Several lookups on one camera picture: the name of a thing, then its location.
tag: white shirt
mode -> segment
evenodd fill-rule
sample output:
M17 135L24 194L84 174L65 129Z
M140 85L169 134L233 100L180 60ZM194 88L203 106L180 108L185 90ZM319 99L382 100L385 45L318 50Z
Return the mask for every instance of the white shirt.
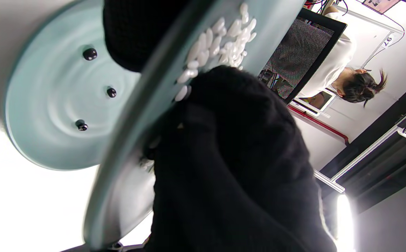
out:
M338 12L328 13L326 16L340 22L342 21L342 14ZM344 70L344 67L351 61L356 47L357 42L355 38L351 36L349 29L346 28L326 59L298 93L297 97L316 96L324 88L331 85Z

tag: woman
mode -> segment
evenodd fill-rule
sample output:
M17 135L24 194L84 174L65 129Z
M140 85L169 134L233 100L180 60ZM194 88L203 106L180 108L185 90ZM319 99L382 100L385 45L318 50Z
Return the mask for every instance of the woman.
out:
M342 21L342 16L333 6L326 8L324 15ZM350 35L349 29L346 29L297 97L313 97L324 88L332 86L342 99L352 103L365 102L363 105L365 106L370 99L384 89L387 77L381 70L380 83L377 84L366 70L346 67L354 56L355 49L356 41Z

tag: bright light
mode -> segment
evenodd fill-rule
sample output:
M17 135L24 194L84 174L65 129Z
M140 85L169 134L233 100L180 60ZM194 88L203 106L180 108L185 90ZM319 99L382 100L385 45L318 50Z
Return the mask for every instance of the bright light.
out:
M355 251L351 206L344 194L337 199L337 249L338 252Z

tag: picture frame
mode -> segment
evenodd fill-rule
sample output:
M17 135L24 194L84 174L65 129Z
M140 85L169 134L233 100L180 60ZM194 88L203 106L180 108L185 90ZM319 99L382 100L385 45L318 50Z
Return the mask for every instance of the picture frame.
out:
M399 2L400 0L364 0L362 5L382 15Z

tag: black sleeve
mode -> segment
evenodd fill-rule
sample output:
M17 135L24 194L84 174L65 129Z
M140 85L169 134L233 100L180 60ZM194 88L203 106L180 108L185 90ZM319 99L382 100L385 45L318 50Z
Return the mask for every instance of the black sleeve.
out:
M280 98L224 66L191 85L177 107L184 128L158 147L146 250L336 251L307 148ZM173 228L161 233L166 227ZM181 239L163 247L162 237Z
M103 27L110 56L142 72L153 50L190 0L105 0Z

